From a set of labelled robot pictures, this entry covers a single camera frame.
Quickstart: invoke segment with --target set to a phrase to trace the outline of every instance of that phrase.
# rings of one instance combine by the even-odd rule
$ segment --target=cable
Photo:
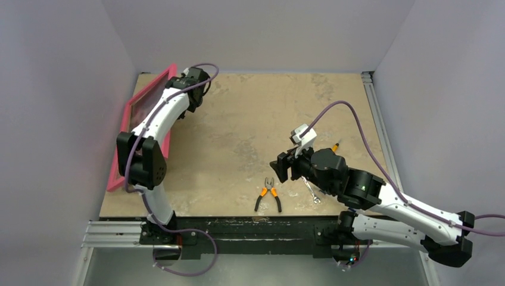
[[[210,89],[210,85],[211,84],[212,84],[212,82],[208,82],[207,89],[204,91],[204,93],[202,94],[202,96],[204,96],[205,94],[207,94],[208,90]]]
[[[142,195],[142,201],[144,202],[144,206],[147,209],[148,216],[150,216],[154,220],[154,222],[162,230],[164,230],[164,231],[166,231],[168,233],[171,233],[171,234],[178,234],[178,233],[189,232],[189,231],[191,231],[191,232],[199,232],[201,234],[204,234],[212,242],[212,245],[214,247],[214,257],[213,257],[211,263],[205,269],[203,269],[201,271],[198,271],[198,272],[195,272],[195,273],[182,273],[182,272],[178,272],[178,271],[174,271],[174,270],[165,268],[164,266],[161,266],[158,262],[155,261],[154,265],[157,266],[158,268],[160,268],[161,270],[164,270],[166,272],[170,272],[170,273],[173,273],[173,274],[176,274],[176,275],[179,275],[179,276],[198,276],[198,275],[202,275],[203,273],[209,271],[212,268],[212,266],[214,266],[214,264],[216,263],[216,260],[217,260],[217,245],[216,245],[216,242],[214,241],[214,238],[212,238],[208,233],[206,233],[206,232],[204,232],[204,231],[202,231],[200,229],[179,229],[179,230],[176,230],[176,231],[173,231],[171,229],[167,229],[158,220],[158,218],[156,216],[154,216],[154,214],[152,213],[152,210],[151,210],[149,204],[147,203],[147,199],[145,197],[145,193],[143,192],[143,190],[141,190],[141,189],[131,189],[130,190],[129,189],[129,185],[128,185],[128,181],[129,181],[129,177],[130,177],[130,166],[132,165],[132,159],[133,159],[133,155],[135,154],[135,150],[137,150],[137,146],[139,145],[142,136],[144,135],[145,131],[147,130],[147,128],[151,124],[151,122],[154,119],[154,117],[156,116],[156,114],[165,106],[165,104],[167,104],[167,102],[170,102],[170,100],[172,98],[174,98],[174,97],[176,97],[178,95],[181,95],[181,94],[185,94],[188,91],[190,91],[192,89],[195,89],[195,88],[197,88],[199,86],[206,85],[207,83],[210,83],[219,74],[219,68],[215,64],[202,63],[202,64],[194,65],[192,67],[200,67],[200,66],[213,66],[216,69],[216,72],[215,72],[215,74],[212,75],[212,77],[210,77],[207,80],[204,80],[203,82],[199,82],[196,85],[192,85],[192,86],[190,86],[188,88],[181,89],[181,90],[175,92],[174,94],[172,94],[169,97],[167,97],[167,99],[165,101],[163,101],[160,105],[158,105],[158,107],[156,107],[156,109],[152,112],[151,116],[149,116],[149,118],[146,119],[145,124],[142,127],[142,131],[137,135],[137,139],[133,143],[132,150],[131,150],[130,154],[128,155],[128,161],[126,162],[126,170],[124,171],[124,189],[128,193],[139,192]]]
[[[358,261],[356,261],[353,265],[351,265],[351,268],[358,266],[359,264],[363,263],[363,260],[368,254],[368,250],[370,250],[370,245],[372,244],[372,241],[369,240],[368,243],[366,244],[366,248],[363,251],[363,255],[360,255],[360,258]]]
[[[370,150],[370,146],[368,145],[368,142],[366,141],[366,138],[365,138],[365,135],[364,135],[364,132],[363,132],[363,128],[361,128],[361,123],[360,123],[360,120],[358,118],[358,115],[356,114],[356,111],[354,110],[353,106],[349,102],[347,102],[347,101],[339,100],[339,101],[335,101],[333,103],[330,103],[325,109],[323,109],[323,111],[321,111],[321,113],[319,113],[319,115],[314,119],[314,121],[312,121],[312,123],[310,123],[310,125],[308,126],[308,128],[305,129],[304,132],[302,132],[300,134],[300,138],[302,138],[311,128],[313,128],[314,125],[316,125],[316,123],[321,119],[321,117],[323,117],[323,115],[325,115],[325,113],[328,110],[330,110],[330,108],[332,108],[333,106],[335,106],[337,104],[344,104],[347,107],[349,107],[349,109],[353,113],[354,120],[356,121],[356,125],[358,126],[358,129],[360,131],[361,139],[363,140],[363,143],[364,143],[364,146],[366,148],[366,151],[368,152],[368,154],[372,158],[373,162],[377,165],[377,167],[379,168],[379,170],[381,170],[382,174],[389,181],[389,183],[393,187],[393,190],[395,191],[396,195],[403,201],[403,203],[406,203],[408,206],[412,207],[413,209],[417,210],[418,212],[420,212],[422,214],[425,214],[425,215],[427,215],[429,217],[437,219],[437,220],[439,220],[441,222],[444,222],[444,223],[446,223],[448,225],[455,226],[456,228],[462,229],[464,231],[470,231],[470,232],[474,232],[476,234],[482,234],[482,235],[487,235],[487,236],[491,236],[491,237],[505,237],[505,232],[491,232],[491,231],[485,231],[485,230],[480,230],[480,229],[469,228],[469,227],[464,226],[464,225],[458,225],[455,222],[452,222],[452,221],[450,221],[450,220],[448,220],[448,219],[446,219],[444,217],[438,216],[438,215],[436,215],[434,213],[428,212],[428,211],[426,211],[426,210],[424,210],[424,209],[422,209],[422,208],[420,208],[420,207],[418,207],[418,206],[410,203],[406,199],[406,197],[404,197],[404,195],[401,193],[400,189],[398,188],[398,186],[396,186],[396,184],[391,179],[391,177],[388,175],[388,173],[386,172],[386,170],[381,166],[381,164],[379,163],[379,160],[377,160],[377,158],[373,155],[372,150]],[[478,216],[478,217],[479,218],[499,217],[499,218],[505,219],[505,216],[503,216],[501,214],[483,214],[483,215]]]

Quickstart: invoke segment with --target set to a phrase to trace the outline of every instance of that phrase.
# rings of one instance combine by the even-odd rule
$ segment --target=pliers
[[[255,212],[258,211],[258,207],[260,206],[261,199],[267,194],[268,191],[270,191],[272,193],[273,197],[277,201],[277,209],[279,210],[279,212],[282,212],[282,208],[280,207],[280,199],[277,196],[277,192],[275,191],[273,178],[270,182],[269,182],[268,178],[265,178],[265,187],[261,191],[261,195],[258,197],[258,200],[256,200],[256,206],[254,207],[254,211]]]

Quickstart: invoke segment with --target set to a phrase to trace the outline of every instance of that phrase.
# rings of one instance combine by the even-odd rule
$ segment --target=table
[[[155,78],[141,74],[135,92]],[[292,148],[289,133],[309,124],[323,108],[346,100],[356,109],[374,155],[385,167],[376,125],[359,74],[220,74],[203,105],[186,113],[171,133],[167,175],[163,182],[178,216],[309,216],[338,215],[347,209],[336,198],[318,193],[314,204],[303,181],[275,187],[282,202],[265,196],[254,205],[266,176],[275,177],[269,162]],[[382,174],[369,157],[350,110],[337,105],[314,127],[314,149],[333,146],[356,169]],[[145,216],[141,198],[122,189],[107,192],[101,217]]]

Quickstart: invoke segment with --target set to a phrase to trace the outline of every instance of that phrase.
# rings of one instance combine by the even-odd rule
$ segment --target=pink tray
[[[124,107],[123,119],[121,120],[120,131],[130,132],[142,122],[149,112],[154,108],[158,100],[161,98],[163,89],[167,81],[177,75],[177,65],[171,64],[165,71],[157,76],[146,87],[139,91],[132,99],[128,100]],[[163,157],[169,157],[170,149],[170,132],[165,137],[161,145]],[[117,166],[117,149],[114,150],[114,160],[112,161],[109,180],[107,182],[107,191],[113,192],[119,189],[124,183],[124,177],[119,175]]]

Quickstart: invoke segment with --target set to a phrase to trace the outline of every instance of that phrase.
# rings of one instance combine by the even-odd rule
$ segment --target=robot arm
[[[194,112],[202,104],[205,92],[201,86],[188,93],[175,97],[172,95],[209,78],[204,70],[196,67],[189,68],[186,73],[182,77],[171,78],[146,119],[131,132],[121,132],[116,142],[119,173],[124,176],[133,143],[142,130],[146,129],[132,158],[128,183],[145,194],[151,213],[164,225],[172,218],[173,209],[162,184],[167,166],[160,145],[175,121],[184,118],[186,110]]]
[[[270,163],[279,180],[291,180],[301,176],[318,186],[325,194],[337,197],[347,207],[357,210],[371,210],[386,215],[396,221],[375,219],[354,212],[342,212],[339,231],[356,239],[376,239],[399,243],[427,252],[433,260],[444,265],[461,267],[472,254],[472,242],[467,240],[466,231],[440,222],[412,207],[414,204],[424,211],[437,214],[459,225],[473,228],[475,217],[468,212],[450,213],[436,209],[407,195],[408,203],[403,203],[391,185],[383,179],[364,170],[347,166],[345,158],[336,155],[330,148],[314,151],[316,139],[313,129],[300,136],[307,125],[291,132],[295,148],[278,155]]]

